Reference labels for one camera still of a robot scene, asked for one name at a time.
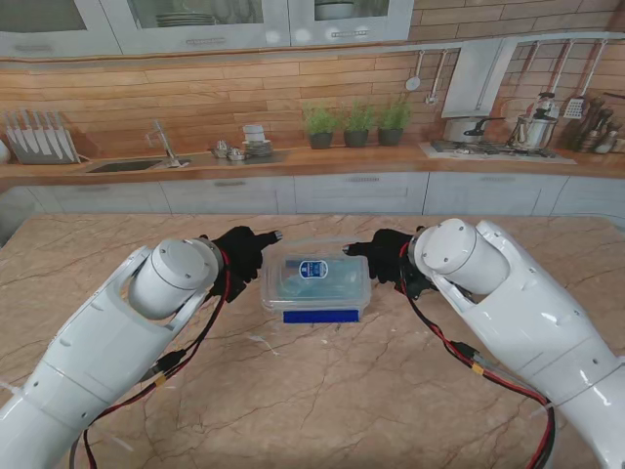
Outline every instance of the kitchen counter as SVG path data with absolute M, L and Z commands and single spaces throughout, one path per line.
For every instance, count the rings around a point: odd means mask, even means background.
M 459 161 L 429 159 L 417 146 L 366 147 L 328 150 L 308 148 L 281 150 L 275 162 L 224 165 L 210 153 L 198 154 L 190 166 L 178 169 L 147 169 L 119 173 L 85 173 L 88 164 L 0 166 L 0 191 L 13 186 L 87 185 L 142 183 L 198 179 L 294 176 L 353 172 L 458 171 L 479 173 L 530 173 L 625 178 L 625 155 L 600 155 L 558 150 L 577 164 L 517 161 Z
M 410 232 L 440 220 L 31 218 L 0 250 L 0 379 L 21 384 L 55 331 L 144 244 L 153 247 L 166 237 L 216 237 L 238 225 L 259 232 L 280 229 L 286 239 L 354 234 L 368 239 L 383 227 Z M 622 234 L 598 218 L 493 221 L 566 285 L 612 350 L 623 354 Z M 483 350 L 439 294 L 426 293 L 419 305 L 449 338 Z M 209 313 L 195 317 L 176 344 L 193 338 Z M 0 405 L 8 399 L 3 390 Z M 387 284 L 374 284 L 360 323 L 287 325 L 263 310 L 255 281 L 226 306 L 179 376 L 148 399 L 103 419 L 91 440 L 104 469 L 510 468 L 524 467 L 542 436 L 545 416 L 534 412 L 534 402 L 492 385 L 447 355 Z M 599 467 L 570 425 L 560 425 L 555 467 Z M 78 467 L 87 467 L 82 448 L 79 459 Z

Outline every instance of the black glove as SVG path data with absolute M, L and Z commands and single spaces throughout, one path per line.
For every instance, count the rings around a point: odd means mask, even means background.
M 230 285 L 226 301 L 232 302 L 263 266 L 263 249 L 282 239 L 280 232 L 254 234 L 249 227 L 236 227 L 213 242 L 229 259 Z M 226 291 L 226 269 L 223 269 L 211 288 L 211 296 L 221 296 Z
M 377 278 L 380 283 L 391 281 L 396 290 L 402 292 L 401 272 L 403 266 L 406 273 L 408 294 L 417 298 L 421 292 L 434 288 L 421 272 L 410 264 L 407 256 L 399 258 L 401 248 L 412 239 L 412 234 L 405 234 L 395 230 L 378 230 L 371 242 L 356 242 L 347 246 L 345 253 L 348 256 L 364 256 L 369 264 L 369 277 Z

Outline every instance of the stacked plates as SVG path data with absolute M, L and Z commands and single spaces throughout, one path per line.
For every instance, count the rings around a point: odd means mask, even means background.
M 271 156 L 273 154 L 273 146 L 270 140 L 262 140 L 260 142 L 245 141 L 245 156 L 248 158 L 256 158 L 262 156 Z
M 158 27 L 206 26 L 217 24 L 212 15 L 203 13 L 163 13 L 156 15 Z

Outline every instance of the marble countertop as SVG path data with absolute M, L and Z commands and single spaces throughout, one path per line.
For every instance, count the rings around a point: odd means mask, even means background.
M 0 250 L 0 380 L 21 384 L 54 332 L 141 245 L 248 225 L 286 239 L 412 231 L 442 217 L 43 215 Z M 479 219 L 467 217 L 476 222 Z M 625 352 L 625 239 L 598 218 L 497 218 Z M 434 292 L 419 305 L 454 340 L 483 346 Z M 179 336 L 201 329 L 202 311 Z M 0 405 L 9 399 L 0 392 Z M 453 360 L 389 285 L 362 322 L 289 325 L 259 283 L 227 305 L 198 354 L 92 433 L 101 468 L 516 468 L 540 440 L 536 404 Z M 556 468 L 598 467 L 563 420 Z M 122 448 L 113 435 L 132 451 Z M 79 465 L 87 467 L 84 450 Z

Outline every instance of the blue base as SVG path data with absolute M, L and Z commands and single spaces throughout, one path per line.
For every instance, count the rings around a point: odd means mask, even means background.
M 359 322 L 358 310 L 285 311 L 285 324 L 320 324 L 324 322 Z

